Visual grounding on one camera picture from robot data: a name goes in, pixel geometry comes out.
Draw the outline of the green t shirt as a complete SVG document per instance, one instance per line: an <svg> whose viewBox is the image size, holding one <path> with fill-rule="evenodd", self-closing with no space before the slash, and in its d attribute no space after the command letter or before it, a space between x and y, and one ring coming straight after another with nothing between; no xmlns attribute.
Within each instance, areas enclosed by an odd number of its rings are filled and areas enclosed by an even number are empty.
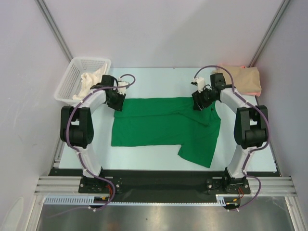
<svg viewBox="0 0 308 231"><path fill-rule="evenodd" d="M220 125L214 103L198 111L191 97L126 99L114 113L111 145L180 145L178 156L209 168Z"/></svg>

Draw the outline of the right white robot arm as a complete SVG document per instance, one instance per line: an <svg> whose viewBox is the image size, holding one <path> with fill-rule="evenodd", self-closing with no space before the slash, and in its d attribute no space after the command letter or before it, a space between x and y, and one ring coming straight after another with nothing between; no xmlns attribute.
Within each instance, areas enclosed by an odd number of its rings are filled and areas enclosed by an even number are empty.
<svg viewBox="0 0 308 231"><path fill-rule="evenodd" d="M249 103L233 84L226 83L222 73L210 76L209 88L202 77L194 77L191 84L197 86L197 91L192 94L194 110L202 111L220 101L235 113L234 139L237 146L222 180L223 190L233 193L239 185L245 184L250 157L269 141L268 109L264 105Z"/></svg>

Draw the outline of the white plastic basket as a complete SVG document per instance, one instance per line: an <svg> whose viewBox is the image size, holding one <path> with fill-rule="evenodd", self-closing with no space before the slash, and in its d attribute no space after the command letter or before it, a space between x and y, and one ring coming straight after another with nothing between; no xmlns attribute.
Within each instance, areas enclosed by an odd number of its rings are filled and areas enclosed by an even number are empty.
<svg viewBox="0 0 308 231"><path fill-rule="evenodd" d="M73 96L77 95L81 90L81 75L85 72L92 73L101 67L104 67L105 73L108 74L111 64L111 60L107 58L73 58L54 93L55 100L68 105L78 103L79 100L74 100Z"/></svg>

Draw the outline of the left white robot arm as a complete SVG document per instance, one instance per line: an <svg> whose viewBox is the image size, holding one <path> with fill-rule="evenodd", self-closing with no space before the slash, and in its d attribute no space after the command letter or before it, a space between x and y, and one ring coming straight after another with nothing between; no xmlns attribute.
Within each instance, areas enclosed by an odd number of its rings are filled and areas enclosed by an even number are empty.
<svg viewBox="0 0 308 231"><path fill-rule="evenodd" d="M102 75L101 81L90 86L76 104L61 109L60 138L74 150L83 176L91 178L89 186L98 193L106 188L106 180L100 177L102 167L92 146L92 114L104 104L115 111L122 111L126 90L132 84L124 81L123 76Z"/></svg>

